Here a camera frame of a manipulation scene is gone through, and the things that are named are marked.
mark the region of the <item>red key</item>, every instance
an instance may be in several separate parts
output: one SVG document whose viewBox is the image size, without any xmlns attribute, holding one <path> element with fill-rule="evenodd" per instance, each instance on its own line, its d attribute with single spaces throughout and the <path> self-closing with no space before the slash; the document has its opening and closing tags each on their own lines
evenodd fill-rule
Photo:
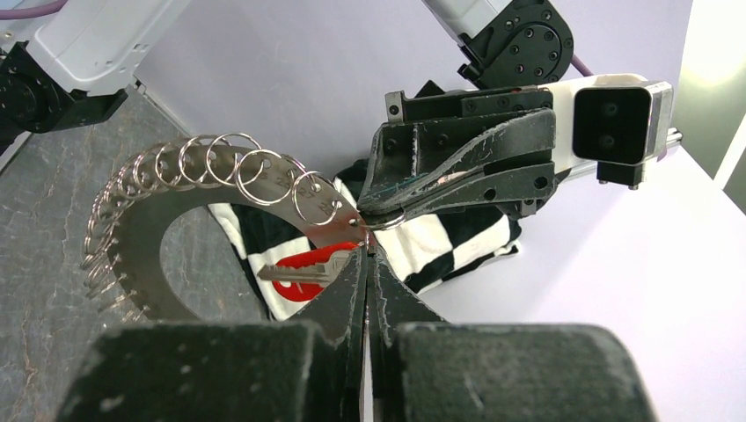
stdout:
<svg viewBox="0 0 746 422">
<path fill-rule="evenodd" d="M 356 247 L 358 247 L 358 244 L 355 242 L 331 244 L 313 251 L 285 257 L 277 261 L 276 265 L 289 266 L 291 268 L 312 266 L 328 261 L 336 251 L 351 251 Z M 321 285 L 314 283 L 290 283 L 290 286 L 285 287 L 279 281 L 273 281 L 272 285 L 280 296 L 291 302 L 307 302 L 324 290 Z"/>
</svg>

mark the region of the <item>marble surface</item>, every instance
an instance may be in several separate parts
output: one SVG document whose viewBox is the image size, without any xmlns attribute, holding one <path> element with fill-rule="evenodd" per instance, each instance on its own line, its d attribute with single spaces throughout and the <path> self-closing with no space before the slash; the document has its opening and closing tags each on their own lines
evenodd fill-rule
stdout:
<svg viewBox="0 0 746 422">
<path fill-rule="evenodd" d="M 0 176 L 0 420 L 54 420 L 88 345 L 125 309 L 97 312 L 78 269 L 91 202 L 132 154 L 178 136 L 136 92 L 107 123 L 35 135 Z M 238 260 L 207 210 L 169 228 L 169 280 L 209 319 L 261 319 Z"/>
</svg>

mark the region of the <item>white table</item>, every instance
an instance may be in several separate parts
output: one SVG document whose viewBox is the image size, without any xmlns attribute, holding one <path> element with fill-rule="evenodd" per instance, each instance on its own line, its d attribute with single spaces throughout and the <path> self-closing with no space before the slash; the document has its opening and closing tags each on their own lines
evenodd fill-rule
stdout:
<svg viewBox="0 0 746 422">
<path fill-rule="evenodd" d="M 567 182 L 523 228 L 523 253 L 422 298 L 453 323 L 601 325 L 661 421 L 746 420 L 746 216 L 683 149 L 638 192 Z"/>
</svg>

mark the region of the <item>black and white checkered towel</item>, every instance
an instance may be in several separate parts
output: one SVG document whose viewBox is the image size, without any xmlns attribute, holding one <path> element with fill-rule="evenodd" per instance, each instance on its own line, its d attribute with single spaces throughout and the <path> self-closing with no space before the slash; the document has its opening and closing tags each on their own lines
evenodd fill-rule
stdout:
<svg viewBox="0 0 746 422">
<path fill-rule="evenodd" d="M 368 161 L 358 160 L 333 181 L 352 205 L 357 203 L 367 169 Z M 258 282 L 256 276 L 265 264 L 315 249 L 303 233 L 255 207 L 215 204 L 210 209 L 233 244 L 254 292 L 266 305 L 268 317 L 285 320 L 308 303 L 303 295 L 288 295 L 288 289 Z M 520 234 L 518 223 L 495 207 L 423 215 L 396 229 L 375 232 L 391 268 L 415 293 L 473 271 L 492 258 L 517 253 Z"/>
</svg>

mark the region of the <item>bright light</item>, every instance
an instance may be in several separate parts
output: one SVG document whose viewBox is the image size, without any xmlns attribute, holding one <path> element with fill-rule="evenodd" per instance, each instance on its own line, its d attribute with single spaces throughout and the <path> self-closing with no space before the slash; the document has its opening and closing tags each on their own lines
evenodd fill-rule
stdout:
<svg viewBox="0 0 746 422">
<path fill-rule="evenodd" d="M 746 1 L 695 0 L 684 47 L 684 71 L 705 84 L 722 84 L 746 65 Z"/>
</svg>

